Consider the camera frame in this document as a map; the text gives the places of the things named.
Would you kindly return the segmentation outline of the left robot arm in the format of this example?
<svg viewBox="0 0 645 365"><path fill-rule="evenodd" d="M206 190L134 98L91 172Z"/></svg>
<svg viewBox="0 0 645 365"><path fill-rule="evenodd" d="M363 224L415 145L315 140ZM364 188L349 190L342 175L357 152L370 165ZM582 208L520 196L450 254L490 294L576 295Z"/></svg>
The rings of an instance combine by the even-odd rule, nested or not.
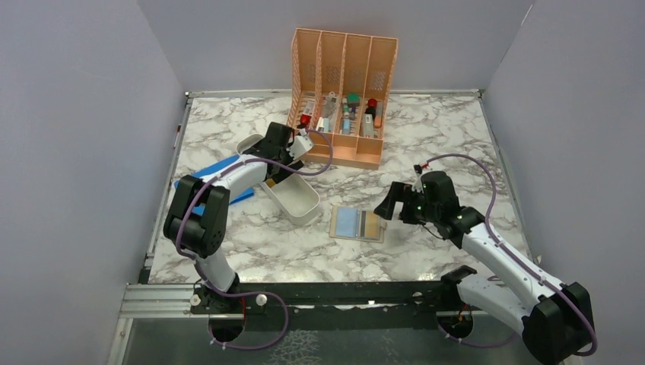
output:
<svg viewBox="0 0 645 365"><path fill-rule="evenodd" d="M219 311L230 312L239 302L234 287L238 275L220 250L231 200L268 179L296 172L302 166L299 159L312 146L306 130L273 122L232 164L203 178L179 180L163 234L181 256L193 261Z"/></svg>

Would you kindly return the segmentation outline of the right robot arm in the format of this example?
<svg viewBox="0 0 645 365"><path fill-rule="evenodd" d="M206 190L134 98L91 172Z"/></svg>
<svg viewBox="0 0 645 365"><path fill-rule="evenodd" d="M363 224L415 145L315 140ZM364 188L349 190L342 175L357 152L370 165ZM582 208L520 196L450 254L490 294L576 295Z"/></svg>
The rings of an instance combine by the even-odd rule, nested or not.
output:
<svg viewBox="0 0 645 365"><path fill-rule="evenodd" d="M405 224L432 224L440 237L474 256L503 286L474 269L461 267L444 275L440 302L448 309L475 306L517 333L542 364L558 364L597 340L588 290L548 274L487 225L485 216L461 205L453 181L443 171L418 176L415 183L393 182L377 216L392 220L396 204Z"/></svg>

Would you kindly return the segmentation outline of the beige card holder wallet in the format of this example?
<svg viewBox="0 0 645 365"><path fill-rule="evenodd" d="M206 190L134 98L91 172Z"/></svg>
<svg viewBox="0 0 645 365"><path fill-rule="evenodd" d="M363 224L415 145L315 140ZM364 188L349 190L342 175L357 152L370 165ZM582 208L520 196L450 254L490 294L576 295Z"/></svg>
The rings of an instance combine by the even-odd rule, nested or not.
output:
<svg viewBox="0 0 645 365"><path fill-rule="evenodd" d="M358 208L334 205L332 208L329 236L343 240L382 243L386 231L386 222L382 218L380 218L381 235L379 240L364 240L357 237L359 214L361 211L363 210Z"/></svg>

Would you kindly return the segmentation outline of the white oblong tray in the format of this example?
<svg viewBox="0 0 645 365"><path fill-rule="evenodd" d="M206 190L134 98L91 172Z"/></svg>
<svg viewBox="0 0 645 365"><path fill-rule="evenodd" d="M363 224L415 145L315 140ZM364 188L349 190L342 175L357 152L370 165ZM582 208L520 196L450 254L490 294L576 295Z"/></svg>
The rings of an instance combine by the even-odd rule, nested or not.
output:
<svg viewBox="0 0 645 365"><path fill-rule="evenodd" d="M294 136L289 131L267 132L264 136L251 135L238 143L237 153L238 156L243 154L256 156L257 143L276 144L286 147L288 150L293 138ZM262 159L267 163L267 167L269 164L274 164L287 168L273 160ZM260 186L288 220L297 226L307 224L319 213L319 194L300 176L302 172L302 169L294 171L291 176L281 182L273 182L265 178L263 182L255 185Z"/></svg>

